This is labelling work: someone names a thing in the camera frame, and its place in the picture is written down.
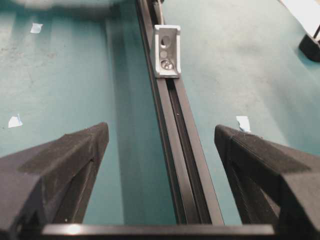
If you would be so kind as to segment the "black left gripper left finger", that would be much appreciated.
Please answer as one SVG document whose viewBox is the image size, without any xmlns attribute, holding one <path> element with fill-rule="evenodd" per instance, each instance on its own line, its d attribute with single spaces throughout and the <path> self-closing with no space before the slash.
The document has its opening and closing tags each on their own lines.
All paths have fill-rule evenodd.
<svg viewBox="0 0 320 240">
<path fill-rule="evenodd" d="M 0 159 L 0 237 L 46 224 L 81 223 L 109 143 L 101 122 Z"/>
</svg>

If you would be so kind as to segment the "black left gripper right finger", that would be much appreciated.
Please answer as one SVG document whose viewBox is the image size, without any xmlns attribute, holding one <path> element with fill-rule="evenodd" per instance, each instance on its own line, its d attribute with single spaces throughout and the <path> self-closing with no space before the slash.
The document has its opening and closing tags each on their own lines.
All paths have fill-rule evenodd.
<svg viewBox="0 0 320 240">
<path fill-rule="evenodd" d="M 299 240 L 320 237 L 320 158 L 217 125 L 214 144 L 246 225 L 271 225 Z"/>
</svg>

